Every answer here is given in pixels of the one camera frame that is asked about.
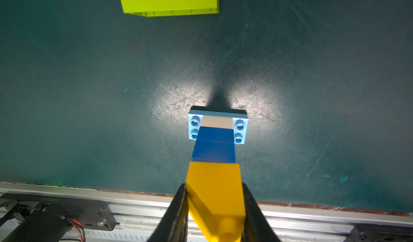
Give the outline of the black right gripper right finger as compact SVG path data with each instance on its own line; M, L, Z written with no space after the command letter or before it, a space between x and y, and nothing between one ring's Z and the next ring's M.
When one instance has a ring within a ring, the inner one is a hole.
M246 210L242 242L281 242L272 230L252 193L245 183L243 194Z

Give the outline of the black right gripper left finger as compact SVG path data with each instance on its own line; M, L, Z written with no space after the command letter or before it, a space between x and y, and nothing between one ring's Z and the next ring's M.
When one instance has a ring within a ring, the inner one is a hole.
M187 189L182 184L148 242L186 242L188 214Z

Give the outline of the yellow lego brick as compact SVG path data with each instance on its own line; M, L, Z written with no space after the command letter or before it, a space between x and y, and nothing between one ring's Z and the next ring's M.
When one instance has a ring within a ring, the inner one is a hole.
M246 210L238 164L191 162L186 189L189 213L207 241L241 241Z

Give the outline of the blue lego brick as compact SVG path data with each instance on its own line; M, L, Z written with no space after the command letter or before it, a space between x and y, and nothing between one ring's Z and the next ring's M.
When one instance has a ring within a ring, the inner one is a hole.
M197 140L191 156L192 162L236 163L233 142Z
M234 132L232 129L202 126L199 129L197 140L220 143L234 143Z

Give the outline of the cream lego brick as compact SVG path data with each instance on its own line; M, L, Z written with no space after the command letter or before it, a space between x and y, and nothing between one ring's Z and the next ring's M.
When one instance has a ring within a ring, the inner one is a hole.
M201 127L233 130L233 119L227 117L203 116Z

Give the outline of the light blue lego plate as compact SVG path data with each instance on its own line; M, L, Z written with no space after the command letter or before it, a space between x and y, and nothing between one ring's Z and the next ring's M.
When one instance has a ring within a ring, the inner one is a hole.
M191 109L188 113L188 137L197 140L203 116L227 117L233 119L234 143L244 145L248 128L248 115L246 111L241 113L224 113L216 111Z

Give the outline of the lime green lego plate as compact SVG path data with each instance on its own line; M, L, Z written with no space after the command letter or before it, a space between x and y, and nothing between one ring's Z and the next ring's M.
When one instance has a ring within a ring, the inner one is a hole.
M125 14L142 17L219 13L219 0L120 0Z

